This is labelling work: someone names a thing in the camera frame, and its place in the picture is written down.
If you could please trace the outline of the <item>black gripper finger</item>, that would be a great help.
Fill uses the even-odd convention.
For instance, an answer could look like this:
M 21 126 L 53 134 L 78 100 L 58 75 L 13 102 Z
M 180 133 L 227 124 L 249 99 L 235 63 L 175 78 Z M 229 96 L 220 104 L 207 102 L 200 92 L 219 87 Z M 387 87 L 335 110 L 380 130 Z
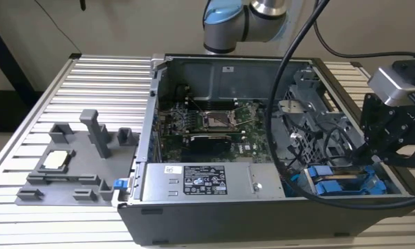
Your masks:
M 351 153 L 351 162 L 354 165 L 371 165 L 375 162 L 383 162 L 384 157 L 378 155 L 384 148 L 384 140 L 371 137 L 364 138 L 363 144 Z
M 415 146 L 404 146 L 399 150 L 404 150 L 406 154 L 396 151 L 383 152 L 383 162 L 388 166 L 415 168 Z

